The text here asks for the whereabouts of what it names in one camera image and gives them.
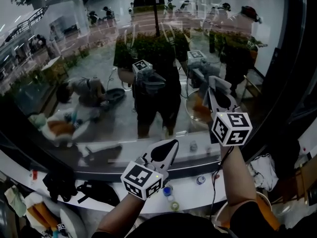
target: black cable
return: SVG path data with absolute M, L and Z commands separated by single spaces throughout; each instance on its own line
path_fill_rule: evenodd
M 188 99 L 188 72 L 189 72 L 189 69 L 188 69 L 188 58 L 186 60 L 186 86 L 185 86 L 185 90 L 186 90 L 186 99 Z
M 215 188 L 216 177 L 217 177 L 220 169 L 222 168 L 222 165 L 223 165 L 224 161 L 227 159 L 227 157 L 233 151 L 233 149 L 234 149 L 234 146 L 230 146 L 230 148 L 228 149 L 227 153 L 224 155 L 222 161 L 220 162 L 220 165 L 219 165 L 218 169 L 211 176 L 212 186 L 213 186 L 213 200 L 212 200 L 210 216 L 209 216 L 209 220 L 210 221 L 211 221 L 211 215 L 212 215 L 212 208 L 213 208 L 214 200 L 216 198 L 216 188 Z

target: orange cloth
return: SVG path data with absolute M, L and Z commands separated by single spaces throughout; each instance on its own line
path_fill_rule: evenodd
M 199 95 L 195 94 L 195 105 L 193 107 L 193 111 L 196 117 L 200 118 L 204 122 L 211 121 L 211 112 L 209 108 L 203 106 L 203 99 L 199 97 Z
M 74 126 L 65 121 L 49 121 L 48 127 L 56 136 L 59 136 L 61 134 L 72 135 L 75 131 Z
M 28 212 L 45 228 L 50 228 L 53 232 L 57 230 L 57 220 L 52 216 L 45 204 L 34 204 L 28 208 Z
M 259 195 L 257 195 L 257 203 L 265 220 L 274 230 L 278 230 L 281 224 L 272 213 L 270 206 L 267 205 L 266 202 Z M 230 219 L 228 221 L 222 222 L 221 226 L 224 228 L 230 228 Z

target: hand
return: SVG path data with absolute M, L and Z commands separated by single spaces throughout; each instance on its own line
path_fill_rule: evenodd
M 102 99 L 102 101 L 106 101 L 106 95 L 105 94 L 100 94 L 98 98 Z

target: white cloth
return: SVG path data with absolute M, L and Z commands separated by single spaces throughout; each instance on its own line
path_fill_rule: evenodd
M 26 213 L 26 206 L 24 197 L 19 192 L 18 188 L 14 185 L 9 188 L 4 195 L 6 196 L 9 205 L 14 209 L 15 213 L 21 218 Z
M 273 190 L 278 178 L 275 173 L 274 161 L 270 154 L 255 158 L 248 164 L 248 169 L 256 187 L 264 188 L 267 191 Z

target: cable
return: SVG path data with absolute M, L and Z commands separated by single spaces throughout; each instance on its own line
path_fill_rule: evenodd
M 230 148 L 228 149 L 227 153 L 224 155 L 222 161 L 220 162 L 220 165 L 219 165 L 218 169 L 211 176 L 211 178 L 212 178 L 212 186 L 213 186 L 213 200 L 212 200 L 210 216 L 209 216 L 209 220 L 210 221 L 211 221 L 211 214 L 212 214 L 212 208 L 213 208 L 214 200 L 216 198 L 216 188 L 215 188 L 216 176 L 218 175 L 220 169 L 222 168 L 222 165 L 223 165 L 224 161 L 227 159 L 227 157 L 233 151 L 233 149 L 234 149 L 234 146 L 230 146 Z
M 189 72 L 189 69 L 188 69 L 188 59 L 186 59 L 186 86 L 185 86 L 185 91 L 186 91 L 186 99 L 188 99 L 188 72 Z
M 109 79 L 108 79 L 108 82 L 107 82 L 107 89 L 106 89 L 106 92 L 108 91 L 109 82 L 114 80 L 114 78 L 113 78 L 113 77 L 111 77 L 111 76 L 112 76 L 112 74 L 113 74 L 113 72 L 114 72 L 115 70 L 117 70 L 117 68 L 116 68 L 116 69 L 112 69 L 112 72 L 110 73 L 110 76 L 109 76 Z

